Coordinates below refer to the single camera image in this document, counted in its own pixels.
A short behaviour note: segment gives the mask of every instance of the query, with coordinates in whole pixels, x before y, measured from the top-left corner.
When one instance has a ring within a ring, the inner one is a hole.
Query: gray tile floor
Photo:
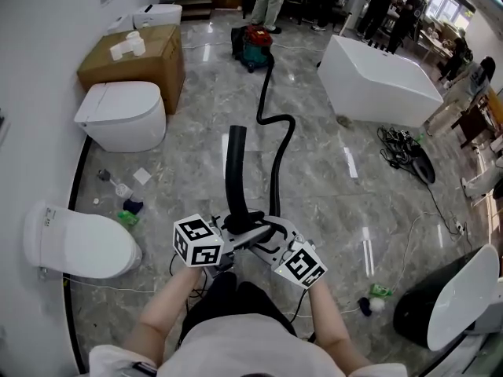
[[[136,198],[145,202],[140,222],[130,230],[144,252],[144,260],[139,269],[119,278],[83,281],[139,291],[163,286],[169,279],[168,266],[174,253],[173,222],[194,213],[206,215],[226,209],[222,134],[232,124],[248,128],[244,167],[248,206],[268,209],[270,168],[286,127],[255,122],[264,72],[248,74],[232,59],[227,43],[230,28],[243,24],[240,13],[229,11],[215,12],[211,21],[182,24],[182,43],[187,47],[186,80],[178,112],[169,118],[160,146],[138,154],[113,154],[93,144],[77,210],[115,219],[121,209],[122,201],[114,195],[112,186],[96,178],[99,169],[108,169],[116,179],[133,187]],[[317,244],[329,267],[326,279],[343,311],[355,309],[371,283],[395,285],[410,233],[406,271],[384,311],[370,318],[359,311],[343,316],[356,345],[372,361],[402,362],[414,375],[436,353],[394,332],[395,304],[406,289],[467,250],[466,241],[454,243],[438,217],[423,217],[410,232],[414,219],[424,211],[435,212],[435,205],[417,179],[383,161],[376,136],[379,124],[354,122],[346,129],[337,123],[315,67],[330,34],[315,33],[307,25],[298,26],[287,19],[280,20],[279,25],[284,33],[274,36],[277,64],[266,113],[291,113],[297,120],[281,164],[282,216]],[[297,49],[300,46],[320,51]],[[461,151],[459,144],[456,133],[435,140],[426,138],[424,148],[437,174],[432,191],[446,216],[452,211],[468,222],[470,239],[474,246],[480,246],[488,238],[486,205],[472,207],[459,186],[460,176],[476,175],[477,160],[471,149]],[[350,175],[346,152],[354,158],[357,177]],[[152,174],[143,188],[133,179],[139,167]],[[95,198],[100,200],[98,205],[93,204]],[[373,245],[374,275],[370,276],[365,272],[362,243],[367,233]],[[253,254],[240,254],[235,272],[242,280],[265,289],[283,312],[295,311],[301,290],[272,274]],[[85,361],[93,346],[120,344],[151,296],[72,283],[75,327]],[[312,332],[308,298],[299,314],[306,317],[297,318],[295,327],[300,337],[307,337]],[[174,350],[181,320],[168,339],[167,355]]]

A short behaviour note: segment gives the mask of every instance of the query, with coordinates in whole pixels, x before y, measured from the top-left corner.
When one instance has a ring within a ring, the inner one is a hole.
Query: cardboard box
[[[180,27],[162,25],[146,27],[139,32],[146,49],[141,56],[129,52],[114,61],[110,48],[126,40],[129,31],[106,35],[84,59],[77,76],[86,91],[99,82],[153,82],[160,88],[166,113],[173,115],[185,80]]]

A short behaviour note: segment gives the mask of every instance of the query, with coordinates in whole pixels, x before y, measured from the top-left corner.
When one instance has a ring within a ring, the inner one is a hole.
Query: white bathtub
[[[318,75],[334,112],[350,119],[419,127],[443,102],[418,64],[340,36]]]

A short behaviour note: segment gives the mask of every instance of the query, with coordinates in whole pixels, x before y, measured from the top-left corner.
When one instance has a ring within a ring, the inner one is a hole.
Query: white ball
[[[373,312],[378,313],[380,311],[383,311],[384,306],[385,306],[385,302],[382,298],[371,298],[370,299],[370,309]]]

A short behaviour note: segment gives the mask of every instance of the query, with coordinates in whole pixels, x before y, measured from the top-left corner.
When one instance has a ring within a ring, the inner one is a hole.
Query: black tube
[[[262,118],[264,105],[266,103],[267,87],[269,85],[270,76],[274,68],[274,57],[269,51],[267,52],[267,60],[269,62],[269,66],[267,68],[266,79],[264,80],[262,92],[260,94],[259,110],[257,110],[257,123],[260,124],[261,126],[265,126],[266,124],[271,123],[284,122],[284,121],[288,122],[288,131],[286,132],[285,138],[283,138],[283,141],[280,144],[280,148],[277,150],[276,157],[274,158],[273,168],[271,170],[270,175],[269,215],[279,217],[281,216],[280,186],[279,186],[281,158],[283,158],[283,154],[285,153],[286,147],[288,146],[288,143],[292,138],[293,131],[296,128],[296,120],[291,115],[275,115],[272,117],[268,117],[266,119]]]
[[[246,127],[231,126],[226,158],[226,195],[230,216],[226,219],[232,234],[241,234],[255,226],[248,213],[243,189],[243,158]]]

